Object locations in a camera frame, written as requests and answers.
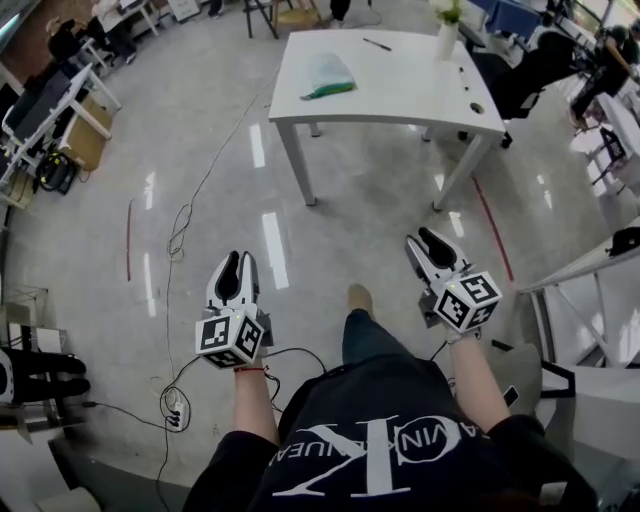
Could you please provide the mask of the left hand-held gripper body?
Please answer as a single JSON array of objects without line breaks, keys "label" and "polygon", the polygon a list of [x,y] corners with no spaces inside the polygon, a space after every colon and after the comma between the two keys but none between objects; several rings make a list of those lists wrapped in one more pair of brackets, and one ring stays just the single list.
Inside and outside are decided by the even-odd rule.
[{"label": "left hand-held gripper body", "polygon": [[217,369],[253,365],[274,345],[270,316],[255,301],[207,301],[195,324],[195,353]]}]

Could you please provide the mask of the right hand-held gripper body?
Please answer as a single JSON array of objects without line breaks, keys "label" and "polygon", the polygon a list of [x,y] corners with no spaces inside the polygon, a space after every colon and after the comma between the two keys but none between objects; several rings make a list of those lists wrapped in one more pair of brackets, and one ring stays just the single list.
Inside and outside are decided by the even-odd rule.
[{"label": "right hand-held gripper body", "polygon": [[466,261],[453,268],[417,265],[425,284],[418,306],[428,329],[442,324],[462,334],[488,322],[503,295],[488,272],[473,268]]}]

